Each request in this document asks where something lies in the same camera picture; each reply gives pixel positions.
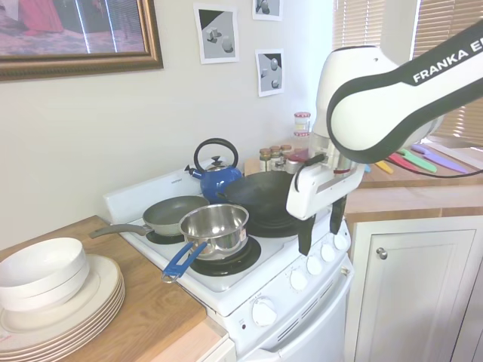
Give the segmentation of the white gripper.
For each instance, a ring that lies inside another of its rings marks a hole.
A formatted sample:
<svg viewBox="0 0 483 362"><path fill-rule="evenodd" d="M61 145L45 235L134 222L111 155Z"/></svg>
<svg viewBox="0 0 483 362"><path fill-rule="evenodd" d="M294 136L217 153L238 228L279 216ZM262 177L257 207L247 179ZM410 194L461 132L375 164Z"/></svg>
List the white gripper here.
<svg viewBox="0 0 483 362"><path fill-rule="evenodd" d="M288 193L286 210L300 219L297 224L299 252L307 256L312 244L315 215L332 205L330 233L339 233L347 195L358 188L365 173L363 164L355 164L347 173L335 174L332 169L317 163L303 168L294 176Z"/></svg>

